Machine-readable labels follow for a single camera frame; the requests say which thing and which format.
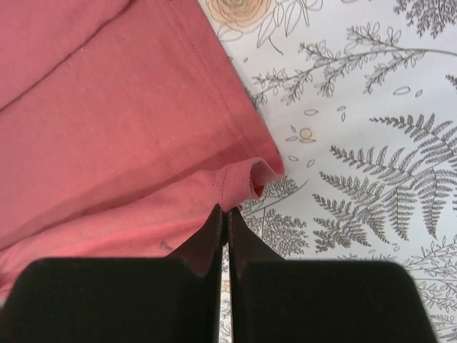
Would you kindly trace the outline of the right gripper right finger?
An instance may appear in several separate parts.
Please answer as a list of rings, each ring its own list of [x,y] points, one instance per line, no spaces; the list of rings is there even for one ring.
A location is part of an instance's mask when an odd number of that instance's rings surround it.
[[[434,342],[408,272],[383,261],[286,260],[227,216],[235,342]]]

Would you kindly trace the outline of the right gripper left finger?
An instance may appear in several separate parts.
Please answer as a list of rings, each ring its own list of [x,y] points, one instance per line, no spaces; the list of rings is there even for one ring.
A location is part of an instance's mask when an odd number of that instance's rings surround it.
[[[163,258],[43,258],[1,311],[3,342],[216,342],[224,214]]]

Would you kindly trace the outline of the salmon pink polo shirt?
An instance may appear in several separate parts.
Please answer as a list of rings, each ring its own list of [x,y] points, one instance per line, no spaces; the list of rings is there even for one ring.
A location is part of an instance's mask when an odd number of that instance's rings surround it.
[[[1,298],[44,257],[159,257],[281,155],[197,1],[1,3]]]

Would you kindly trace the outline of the floral patterned table mat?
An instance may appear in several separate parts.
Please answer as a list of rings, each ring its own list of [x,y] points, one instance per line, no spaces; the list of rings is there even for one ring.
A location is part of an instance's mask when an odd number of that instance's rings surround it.
[[[202,1],[286,176],[243,205],[285,258],[401,264],[456,340],[456,3]]]

